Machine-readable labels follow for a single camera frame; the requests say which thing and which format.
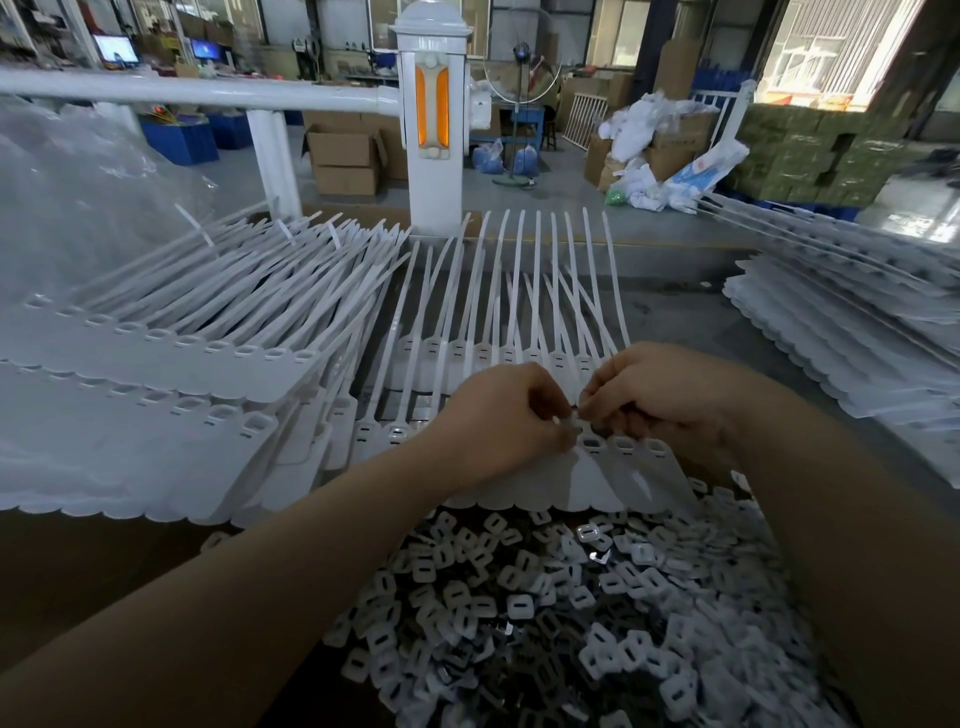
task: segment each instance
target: concrete floor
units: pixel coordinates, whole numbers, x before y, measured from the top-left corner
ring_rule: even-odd
[[[303,127],[288,127],[290,148],[294,152],[300,196],[305,204],[323,201],[313,182],[306,157],[300,156]],[[541,174],[533,189],[519,190],[493,184],[489,175],[474,169],[464,170],[464,208],[497,213],[506,209],[540,210],[562,216],[569,212],[574,234],[583,237],[585,207],[594,239],[603,241],[601,212],[610,220],[611,235],[618,243],[686,243],[748,247],[742,230],[718,225],[705,215],[686,215],[673,210],[648,212],[633,207],[604,206],[604,196],[584,180],[585,153],[558,139],[557,151],[542,153]],[[217,185],[213,192],[217,217],[263,199],[263,186],[256,167],[253,148],[220,151],[220,161],[196,169]],[[365,204],[369,197],[331,197],[337,204]],[[376,198],[377,204],[409,207],[410,193],[403,182],[386,184]],[[872,228],[948,243],[960,240],[960,190],[951,189],[942,180],[894,177],[876,203],[860,213],[858,222]]]

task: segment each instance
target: white metal fence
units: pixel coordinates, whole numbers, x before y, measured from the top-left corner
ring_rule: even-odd
[[[715,106],[720,109],[717,123],[713,125],[713,134],[710,136],[712,147],[719,138],[736,138],[740,129],[743,115],[747,107],[754,101],[756,81],[745,81],[738,91],[713,91],[695,89],[690,91],[690,98],[702,104]]]
[[[607,115],[607,97],[590,93],[573,94],[573,105],[567,117],[563,138],[583,150],[590,143],[590,135]]]

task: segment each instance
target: white railing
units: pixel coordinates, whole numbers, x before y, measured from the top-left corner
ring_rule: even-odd
[[[709,106],[715,106],[720,109],[717,116],[717,123],[713,125],[713,134],[710,135],[710,144],[713,146],[717,138],[736,139],[736,133],[740,131],[740,124],[743,123],[743,116],[747,112],[747,107],[754,101],[756,92],[756,81],[744,81],[738,91],[712,91],[705,89],[695,89],[690,91],[690,98]]]
[[[294,172],[285,109],[354,111],[398,116],[402,103],[397,88],[353,88],[314,85],[306,81],[260,79],[173,79],[97,71],[41,71],[0,69],[0,94],[36,98],[70,99],[108,104],[130,102],[191,104],[247,109],[260,179],[273,215],[300,217],[300,190]],[[112,110],[114,117],[136,119],[126,108]]]
[[[600,122],[607,116],[607,97],[590,93],[573,94],[573,105],[566,122],[563,138],[586,150]]]

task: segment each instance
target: hand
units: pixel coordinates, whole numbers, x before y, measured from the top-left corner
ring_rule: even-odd
[[[679,427],[721,444],[743,402],[773,384],[715,356],[643,342],[605,362],[580,396],[579,416],[640,439]]]
[[[539,364],[501,364],[471,376],[412,443],[446,464],[467,488],[538,455],[564,452],[576,432],[558,425],[571,409],[560,385]]]

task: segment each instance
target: white metal pipe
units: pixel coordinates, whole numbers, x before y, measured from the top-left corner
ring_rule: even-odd
[[[239,109],[354,111],[399,116],[397,88],[314,85],[307,81],[172,79],[117,73],[0,69],[0,93],[125,104],[192,104]]]
[[[302,215],[300,189],[290,155],[286,125],[278,111],[247,111],[256,163],[260,168],[263,191],[275,217],[290,219]]]

